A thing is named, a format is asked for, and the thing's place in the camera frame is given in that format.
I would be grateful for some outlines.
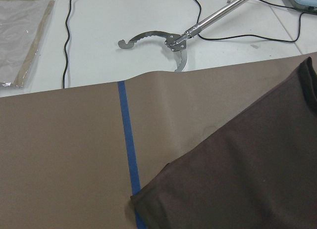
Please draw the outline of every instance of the cardboard sheet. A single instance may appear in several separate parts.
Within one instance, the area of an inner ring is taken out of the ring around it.
[[[141,187],[317,53],[125,81]],[[117,83],[0,98],[0,228],[136,228]]]

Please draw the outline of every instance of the clear plastic bag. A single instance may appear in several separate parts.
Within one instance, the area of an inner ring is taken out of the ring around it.
[[[0,86],[24,86],[54,1],[0,0]]]

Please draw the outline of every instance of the black wire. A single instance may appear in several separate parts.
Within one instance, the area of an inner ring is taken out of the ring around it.
[[[65,65],[65,69],[64,69],[64,73],[63,73],[63,80],[62,80],[62,85],[63,85],[63,89],[65,89],[65,75],[68,69],[68,54],[67,54],[67,44],[70,40],[70,31],[69,31],[69,27],[68,27],[68,19],[71,13],[71,2],[72,0],[69,0],[69,11],[68,11],[68,15],[66,17],[66,21],[65,21],[65,26],[66,26],[66,30],[67,30],[67,40],[65,42],[64,45],[64,53],[65,53],[65,59],[66,59],[66,65]]]
[[[198,17],[197,17],[197,23],[199,22],[200,20],[200,16],[201,16],[201,13],[202,13],[202,6],[200,5],[200,3],[197,1],[197,0],[193,0],[199,7],[199,14],[198,14]],[[297,9],[297,8],[294,8],[294,7],[289,7],[289,6],[283,6],[283,5],[277,5],[277,4],[273,4],[273,3],[270,3],[270,2],[267,2],[265,0],[259,0],[261,2],[264,2],[268,5],[272,5],[272,6],[276,6],[276,7],[281,7],[281,8],[288,8],[288,9],[292,9],[292,10],[296,10],[296,11],[301,11],[302,13],[300,14],[299,18],[298,18],[298,34],[297,34],[297,37],[296,39],[294,40],[280,40],[280,39],[273,39],[273,38],[267,38],[267,37],[263,37],[263,36],[259,36],[259,35],[236,35],[236,36],[230,36],[230,37],[224,37],[224,38],[205,38],[203,36],[201,36],[200,34],[198,34],[199,38],[203,39],[203,40],[206,40],[206,41],[219,41],[219,40],[228,40],[228,39],[235,39],[235,38],[241,38],[241,37],[256,37],[256,38],[260,38],[260,39],[264,39],[264,40],[269,40],[269,41],[277,41],[277,42],[285,42],[285,43],[294,43],[296,42],[300,35],[301,35],[301,20],[302,20],[302,15],[303,14],[313,14],[313,15],[316,15],[314,13],[311,13],[311,12],[303,12],[302,10],[300,9]]]

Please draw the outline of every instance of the blue stripe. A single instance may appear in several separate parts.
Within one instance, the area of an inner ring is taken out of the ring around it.
[[[121,114],[122,114],[122,122],[124,129],[124,137],[125,137],[125,145],[128,156],[128,164],[129,164],[129,172],[130,172],[130,181],[132,187],[132,194],[136,194],[140,191],[140,179],[138,172],[137,159],[135,155],[135,148],[133,142],[132,128],[131,128],[131,120],[129,114],[129,106],[127,100],[127,93],[125,90],[124,81],[117,82],[119,97],[120,97],[120,106],[121,106]],[[144,222],[141,220],[139,214],[135,211],[135,221],[138,229],[146,229]]]

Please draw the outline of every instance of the white tabletop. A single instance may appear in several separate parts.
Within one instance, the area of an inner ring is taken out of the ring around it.
[[[227,4],[227,0],[199,0],[202,18]],[[288,0],[266,0],[289,5]],[[69,0],[56,0],[32,73],[24,89],[0,88],[0,97],[61,88],[65,67],[63,47]],[[73,0],[69,20],[71,41],[66,87],[121,81],[150,71],[174,71],[174,54],[164,39],[151,37],[132,49],[117,42],[152,30],[182,34],[195,24],[198,7],[192,0]],[[299,13],[248,1],[202,32],[209,38],[257,34],[294,39]],[[207,42],[187,41],[185,71],[296,56],[317,51],[314,34],[317,16],[304,15],[302,34],[295,44],[257,38]]]

